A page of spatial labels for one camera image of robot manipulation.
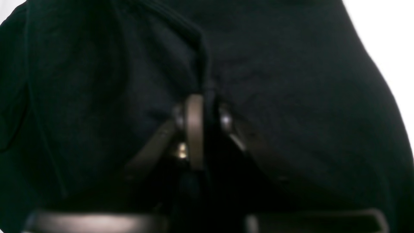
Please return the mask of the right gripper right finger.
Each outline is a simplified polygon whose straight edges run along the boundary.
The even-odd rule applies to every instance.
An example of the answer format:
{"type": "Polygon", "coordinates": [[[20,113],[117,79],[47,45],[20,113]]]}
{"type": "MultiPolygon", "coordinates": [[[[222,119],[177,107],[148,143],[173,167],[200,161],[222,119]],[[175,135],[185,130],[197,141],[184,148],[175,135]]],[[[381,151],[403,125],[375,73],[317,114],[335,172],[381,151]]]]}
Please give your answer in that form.
{"type": "Polygon", "coordinates": [[[248,121],[236,117],[227,103],[219,103],[218,115],[223,133],[274,184],[279,200],[293,205],[291,211],[248,214],[246,233],[389,233],[380,210],[357,209],[309,181],[271,152],[265,138],[248,121]]]}

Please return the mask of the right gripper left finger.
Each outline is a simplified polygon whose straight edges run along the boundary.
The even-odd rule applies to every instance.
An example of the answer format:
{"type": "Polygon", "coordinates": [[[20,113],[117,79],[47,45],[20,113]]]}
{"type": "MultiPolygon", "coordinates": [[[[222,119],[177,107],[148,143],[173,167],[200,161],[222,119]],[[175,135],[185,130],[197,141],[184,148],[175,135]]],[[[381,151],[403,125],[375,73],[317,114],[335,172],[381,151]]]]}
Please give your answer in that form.
{"type": "Polygon", "coordinates": [[[34,211],[25,233],[192,233],[204,169],[203,96],[190,95],[116,174],[34,211]]]}

